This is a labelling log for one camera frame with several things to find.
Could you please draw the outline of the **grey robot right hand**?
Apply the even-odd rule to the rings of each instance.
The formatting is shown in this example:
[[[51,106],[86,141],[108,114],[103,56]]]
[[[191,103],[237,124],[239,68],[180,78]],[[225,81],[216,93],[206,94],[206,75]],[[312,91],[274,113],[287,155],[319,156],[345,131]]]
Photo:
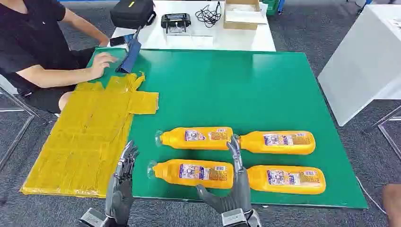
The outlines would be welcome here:
[[[220,214],[235,209],[242,209],[245,214],[248,214],[252,210],[248,173],[243,166],[238,139],[239,137],[234,134],[227,142],[234,163],[233,185],[230,193],[227,196],[219,197],[208,192],[203,185],[196,185],[199,198]]]

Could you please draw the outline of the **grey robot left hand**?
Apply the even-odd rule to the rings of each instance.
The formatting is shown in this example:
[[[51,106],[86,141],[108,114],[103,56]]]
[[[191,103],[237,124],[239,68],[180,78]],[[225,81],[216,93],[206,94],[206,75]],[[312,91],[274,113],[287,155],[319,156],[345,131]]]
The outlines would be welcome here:
[[[132,172],[138,147],[131,140],[121,153],[115,172],[112,173],[105,202],[106,227],[126,227],[133,204]]]

